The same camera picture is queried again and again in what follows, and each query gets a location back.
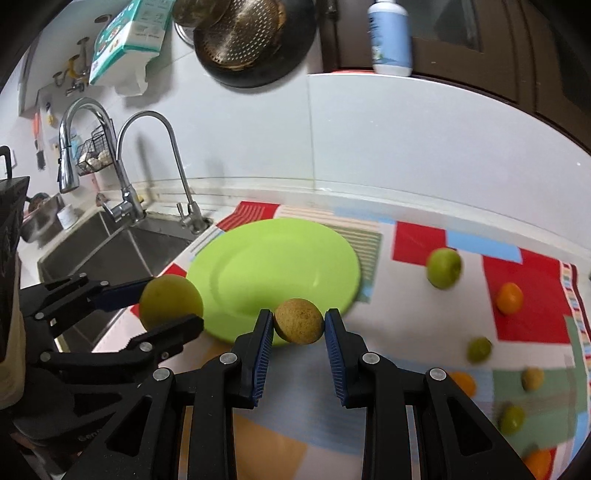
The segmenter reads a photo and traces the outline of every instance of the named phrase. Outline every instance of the tissue package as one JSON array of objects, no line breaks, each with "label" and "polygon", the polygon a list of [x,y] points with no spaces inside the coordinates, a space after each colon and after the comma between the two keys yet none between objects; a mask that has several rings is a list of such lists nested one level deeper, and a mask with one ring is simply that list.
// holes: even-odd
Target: tissue package
[{"label": "tissue package", "polygon": [[132,0],[99,34],[91,85],[114,86],[122,96],[141,95],[146,64],[160,53],[174,0]]}]

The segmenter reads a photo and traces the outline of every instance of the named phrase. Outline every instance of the black wire basket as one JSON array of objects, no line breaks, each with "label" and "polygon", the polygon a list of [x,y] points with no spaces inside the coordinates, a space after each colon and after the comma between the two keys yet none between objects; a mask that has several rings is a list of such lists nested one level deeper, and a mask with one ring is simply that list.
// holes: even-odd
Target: black wire basket
[{"label": "black wire basket", "polygon": [[76,150],[78,175],[96,173],[113,163],[109,146],[102,127],[95,128],[88,140]]}]

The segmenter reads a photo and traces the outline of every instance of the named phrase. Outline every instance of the curved faucet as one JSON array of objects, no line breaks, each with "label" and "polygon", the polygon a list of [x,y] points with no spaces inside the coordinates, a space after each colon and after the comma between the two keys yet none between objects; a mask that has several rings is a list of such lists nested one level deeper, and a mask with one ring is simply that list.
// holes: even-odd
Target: curved faucet
[{"label": "curved faucet", "polygon": [[143,112],[138,112],[138,113],[130,116],[127,119],[127,121],[124,123],[123,127],[121,128],[121,131],[119,132],[119,139],[117,141],[117,156],[116,157],[117,157],[118,163],[121,163],[121,151],[123,150],[123,138],[125,136],[125,133],[127,132],[127,129],[129,128],[129,126],[133,122],[135,122],[138,118],[141,118],[143,116],[151,116],[157,120],[160,120],[162,122],[162,124],[166,127],[166,130],[168,132],[170,144],[173,148],[174,159],[176,160],[176,163],[177,163],[178,173],[180,174],[181,182],[183,183],[183,189],[185,191],[185,195],[187,196],[187,215],[185,215],[183,212],[182,204],[180,202],[177,203],[177,209],[178,209],[178,212],[181,216],[181,223],[184,226],[189,227],[193,233],[204,232],[207,229],[207,227],[209,226],[209,224],[208,224],[207,220],[205,218],[203,218],[203,215],[201,214],[201,210],[199,209],[199,205],[197,205],[197,202],[195,202],[193,200],[193,197],[191,196],[191,190],[189,189],[189,183],[187,182],[187,176],[185,175],[183,163],[181,162],[181,155],[178,151],[177,139],[174,135],[173,126],[170,124],[170,122],[167,120],[167,118],[164,115],[162,115],[158,112],[154,112],[152,110],[144,110]]},{"label": "curved faucet", "polygon": [[74,155],[72,152],[70,133],[72,128],[72,119],[74,118],[76,112],[80,109],[90,110],[99,121],[103,131],[105,132],[107,148],[109,149],[111,158],[113,158],[115,173],[117,174],[117,178],[121,184],[123,202],[113,209],[109,209],[104,204],[103,207],[105,207],[105,210],[110,213],[113,219],[116,221],[123,217],[123,215],[131,215],[133,216],[134,220],[140,220],[144,218],[145,213],[142,210],[138,195],[129,181],[125,167],[121,162],[121,158],[119,155],[115,155],[117,134],[115,133],[113,122],[109,118],[105,108],[92,98],[80,98],[73,102],[68,107],[63,119],[61,120],[59,130],[60,160],[57,176],[58,183],[60,185],[60,192],[71,192],[80,186],[80,179],[78,177],[78,173],[76,172],[73,159]]}]

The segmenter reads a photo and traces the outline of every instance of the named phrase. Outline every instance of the stainless steel sink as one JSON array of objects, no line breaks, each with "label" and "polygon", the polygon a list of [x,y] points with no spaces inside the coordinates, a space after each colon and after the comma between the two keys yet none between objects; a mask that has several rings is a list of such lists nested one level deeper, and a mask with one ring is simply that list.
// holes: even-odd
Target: stainless steel sink
[{"label": "stainless steel sink", "polygon": [[[133,225],[114,224],[98,212],[39,262],[42,281],[86,273],[112,285],[158,275],[193,240],[188,229],[169,216],[148,216]],[[91,351],[116,312],[100,310],[64,332],[70,351]]]}]

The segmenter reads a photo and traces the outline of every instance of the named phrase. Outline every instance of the plate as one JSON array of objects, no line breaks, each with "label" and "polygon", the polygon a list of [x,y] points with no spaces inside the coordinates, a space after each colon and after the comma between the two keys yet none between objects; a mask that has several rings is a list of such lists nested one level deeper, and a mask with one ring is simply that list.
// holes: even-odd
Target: plate
[{"label": "plate", "polygon": [[[276,218],[222,234],[193,260],[187,278],[203,298],[204,328],[233,343],[261,309],[289,299],[344,313],[357,294],[359,260],[348,241],[319,223]],[[277,336],[274,345],[286,341]]]}]

